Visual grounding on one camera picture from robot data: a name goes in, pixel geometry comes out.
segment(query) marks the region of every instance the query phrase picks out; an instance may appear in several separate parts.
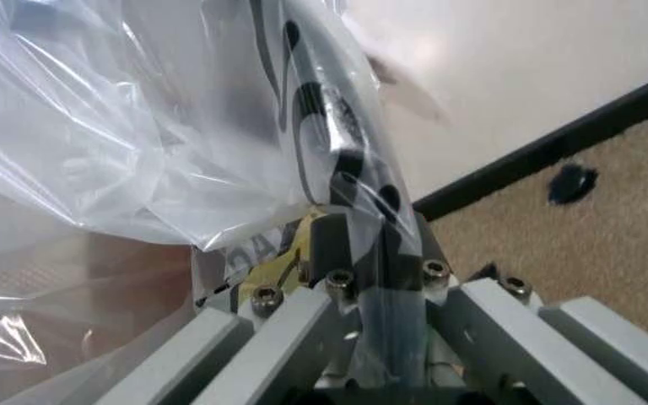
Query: hex socket screw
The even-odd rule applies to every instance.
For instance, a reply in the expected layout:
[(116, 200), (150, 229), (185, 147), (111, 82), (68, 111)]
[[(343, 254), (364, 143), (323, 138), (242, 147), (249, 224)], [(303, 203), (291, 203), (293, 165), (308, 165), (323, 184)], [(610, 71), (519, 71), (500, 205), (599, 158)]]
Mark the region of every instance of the hex socket screw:
[(441, 260), (425, 260), (422, 263), (424, 284), (430, 287), (446, 287), (449, 284), (451, 267)]
[(251, 293), (251, 310), (257, 316), (268, 318), (284, 302), (284, 293), (276, 285), (260, 285)]

